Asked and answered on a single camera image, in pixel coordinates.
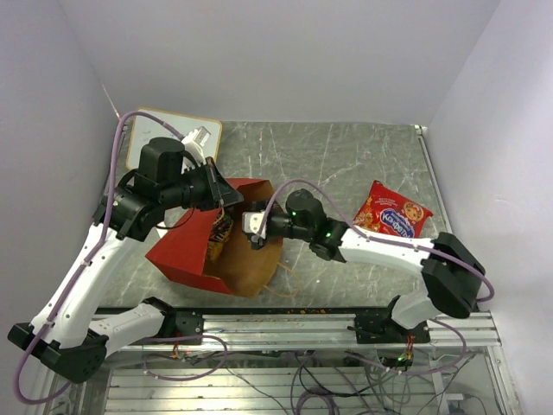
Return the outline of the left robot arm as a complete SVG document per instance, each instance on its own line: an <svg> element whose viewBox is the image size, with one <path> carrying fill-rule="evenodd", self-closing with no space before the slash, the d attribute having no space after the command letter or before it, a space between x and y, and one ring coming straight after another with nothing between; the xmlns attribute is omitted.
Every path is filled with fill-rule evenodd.
<svg viewBox="0 0 553 415"><path fill-rule="evenodd" d="M173 208L219 211L244 197L215 161L168 137L143 146L137 168L111 183L87 239L58 290L31 322L15 324L8 339L74 384L92 377L105 358L150 338L169 342L176 311L155 297L114 317L92 318L112 273Z"/></svg>

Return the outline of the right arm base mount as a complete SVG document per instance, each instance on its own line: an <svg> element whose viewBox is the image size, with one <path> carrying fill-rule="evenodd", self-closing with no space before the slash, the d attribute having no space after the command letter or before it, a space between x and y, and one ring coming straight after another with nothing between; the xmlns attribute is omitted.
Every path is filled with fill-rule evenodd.
<svg viewBox="0 0 553 415"><path fill-rule="evenodd" d="M430 342L426 322L421 322L413 329L404 329L391 319L376 310L357 314L353 324L347 327L352 331L358 344L403 344L413 341L415 344Z"/></svg>

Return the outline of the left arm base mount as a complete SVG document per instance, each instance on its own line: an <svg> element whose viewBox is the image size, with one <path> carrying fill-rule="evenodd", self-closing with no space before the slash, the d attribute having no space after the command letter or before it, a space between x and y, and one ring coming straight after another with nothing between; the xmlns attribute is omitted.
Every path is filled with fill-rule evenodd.
<svg viewBox="0 0 553 415"><path fill-rule="evenodd" d="M204 318L195 312L178 311L175 317L175 336L183 345L201 345L204 329Z"/></svg>

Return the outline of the red paper bag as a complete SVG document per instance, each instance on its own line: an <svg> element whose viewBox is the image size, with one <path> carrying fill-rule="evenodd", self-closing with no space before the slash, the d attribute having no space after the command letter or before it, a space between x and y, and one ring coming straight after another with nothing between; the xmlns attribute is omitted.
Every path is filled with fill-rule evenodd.
<svg viewBox="0 0 553 415"><path fill-rule="evenodd" d="M244 201L230 208L185 213L177 228L168 231L145 258L170 281L204 291L235 297L254 297L266 288L283 254L283 239L276 238L260 250L252 250L242 232L242 213L254 201L274 194L267 179L230 178ZM220 212L233 219L230 239L215 262L207 259L207 244Z"/></svg>

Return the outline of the red snack packet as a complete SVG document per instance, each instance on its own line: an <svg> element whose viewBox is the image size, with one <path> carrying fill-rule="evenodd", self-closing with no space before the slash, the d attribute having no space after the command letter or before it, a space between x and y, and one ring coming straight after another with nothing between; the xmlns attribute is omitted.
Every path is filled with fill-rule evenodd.
<svg viewBox="0 0 553 415"><path fill-rule="evenodd" d="M369 195L353 218L364 229L402 238L418 238L433 213L421 204L374 181Z"/></svg>

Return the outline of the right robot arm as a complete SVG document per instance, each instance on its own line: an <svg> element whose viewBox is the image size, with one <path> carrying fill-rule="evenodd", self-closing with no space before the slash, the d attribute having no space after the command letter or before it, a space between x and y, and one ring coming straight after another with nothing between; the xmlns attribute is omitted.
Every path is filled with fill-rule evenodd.
<svg viewBox="0 0 553 415"><path fill-rule="evenodd" d="M434 239L379 234L333 219L306 189L290 194L284 208L257 203L242 215L242 231L254 249L276 238L299 239L320 259L380 265L420 278L417 290L391 300L377 331L400 342L412 329L440 314L470 317L485 274L470 251L451 233Z"/></svg>

